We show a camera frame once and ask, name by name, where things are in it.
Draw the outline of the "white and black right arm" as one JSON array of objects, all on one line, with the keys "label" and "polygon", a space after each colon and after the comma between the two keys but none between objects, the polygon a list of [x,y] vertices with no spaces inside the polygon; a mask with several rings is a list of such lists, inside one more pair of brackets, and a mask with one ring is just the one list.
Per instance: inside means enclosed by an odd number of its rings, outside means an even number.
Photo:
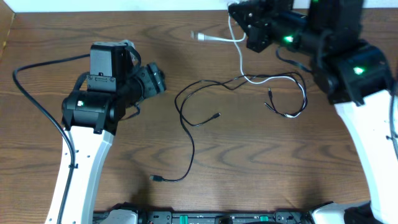
[{"label": "white and black right arm", "polygon": [[364,203],[328,203],[306,223],[397,222],[397,83],[383,52],[360,37],[362,1],[316,0],[307,14],[292,1],[243,1],[229,15],[247,35],[247,47],[270,44],[311,56],[310,73],[343,120],[368,183]]}]

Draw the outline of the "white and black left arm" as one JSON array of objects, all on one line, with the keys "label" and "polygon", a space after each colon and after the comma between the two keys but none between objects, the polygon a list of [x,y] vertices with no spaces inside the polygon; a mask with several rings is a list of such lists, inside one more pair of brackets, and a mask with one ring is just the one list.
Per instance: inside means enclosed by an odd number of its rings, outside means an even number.
[{"label": "white and black left arm", "polygon": [[98,184],[126,110],[165,91],[155,63],[141,64],[129,40],[95,42],[90,70],[62,102],[62,159],[46,223],[92,223]]}]

